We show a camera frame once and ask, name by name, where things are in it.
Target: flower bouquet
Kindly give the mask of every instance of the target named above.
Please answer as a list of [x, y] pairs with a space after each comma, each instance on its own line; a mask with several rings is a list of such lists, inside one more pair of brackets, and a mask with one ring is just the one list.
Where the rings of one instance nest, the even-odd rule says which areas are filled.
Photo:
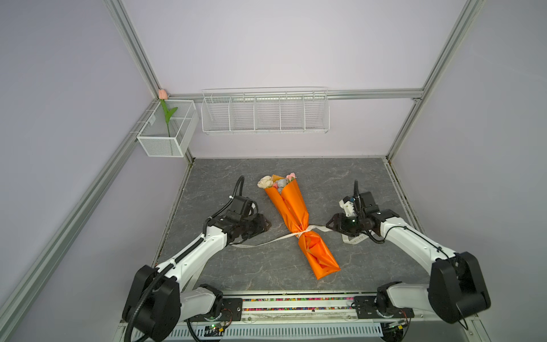
[[310, 263], [315, 277], [321, 279], [340, 271], [321, 236], [308, 230], [310, 215], [296, 182], [296, 175], [291, 173], [286, 177], [265, 176], [258, 182], [258, 186], [266, 191], [291, 233], [303, 232], [297, 235], [298, 245]]

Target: gray marble tabletop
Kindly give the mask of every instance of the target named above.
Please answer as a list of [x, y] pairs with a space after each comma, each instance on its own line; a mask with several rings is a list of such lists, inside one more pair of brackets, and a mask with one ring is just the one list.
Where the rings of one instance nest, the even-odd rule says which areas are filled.
[[[243, 195], [255, 200], [272, 223], [270, 230], [246, 244], [257, 245], [290, 233], [283, 219], [257, 182], [266, 175], [296, 173], [310, 213], [310, 224], [325, 225], [341, 212], [338, 201], [353, 193], [371, 191], [380, 209], [390, 208], [405, 218], [402, 204], [380, 158], [313, 159], [196, 159], [160, 261], [169, 259], [201, 232], [204, 220], [220, 209], [240, 175]], [[317, 280], [296, 238], [257, 248], [226, 247], [206, 264], [197, 285], [210, 284], [222, 291], [344, 290], [375, 292], [391, 281], [428, 283], [427, 272], [390, 242], [377, 245], [368, 239], [357, 245], [342, 242], [341, 234], [317, 231], [341, 270]]]

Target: robotic arm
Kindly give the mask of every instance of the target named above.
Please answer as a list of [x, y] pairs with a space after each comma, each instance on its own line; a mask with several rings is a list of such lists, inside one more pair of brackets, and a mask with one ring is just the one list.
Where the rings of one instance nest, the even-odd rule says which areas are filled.
[[400, 308], [412, 308], [433, 311], [443, 321], [455, 323], [490, 307], [479, 262], [472, 254], [443, 247], [392, 210], [380, 210], [370, 192], [359, 193], [357, 181], [353, 196], [345, 197], [340, 206], [344, 213], [335, 214], [327, 228], [350, 237], [363, 233], [377, 244], [391, 241], [430, 274], [429, 285], [391, 282], [380, 286], [372, 304], [380, 315], [390, 317]]
[[[134, 327], [145, 337], [162, 341], [181, 319], [221, 316], [221, 291], [207, 284], [183, 294], [180, 291], [215, 253], [239, 237], [243, 242], [270, 228], [270, 222], [258, 213], [257, 203], [241, 195], [243, 181], [241, 176], [230, 201], [205, 220], [202, 233], [189, 245], [156, 268], [139, 269], [122, 312], [122, 318], [128, 322], [125, 342], [131, 341]], [[226, 209], [226, 214], [219, 217]]]

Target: white wire basket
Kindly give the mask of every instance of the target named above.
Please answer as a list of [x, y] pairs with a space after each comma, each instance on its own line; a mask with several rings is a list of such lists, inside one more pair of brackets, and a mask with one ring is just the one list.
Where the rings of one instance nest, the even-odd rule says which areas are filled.
[[169, 109], [178, 107], [169, 120], [169, 130], [158, 101], [137, 139], [149, 156], [184, 156], [199, 121], [196, 105], [192, 100], [165, 100], [165, 104]]
[[204, 90], [201, 118], [206, 134], [325, 133], [327, 88]]

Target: white label tag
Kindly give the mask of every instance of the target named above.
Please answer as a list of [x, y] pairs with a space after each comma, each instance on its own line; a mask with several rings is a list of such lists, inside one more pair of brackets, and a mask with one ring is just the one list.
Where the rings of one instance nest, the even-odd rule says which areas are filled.
[[350, 240], [349, 237], [347, 237], [347, 235], [345, 234], [342, 234], [342, 241], [345, 243], [345, 244], [350, 244], [350, 245], [356, 245], [358, 243], [360, 243], [361, 241], [363, 240], [366, 240], [368, 239], [369, 237], [366, 236], [365, 234], [361, 234], [357, 237], [354, 237]]
[[153, 125], [154, 122], [156, 122], [156, 113], [152, 113], [152, 116], [150, 117], [150, 120], [148, 120], [150, 125]]

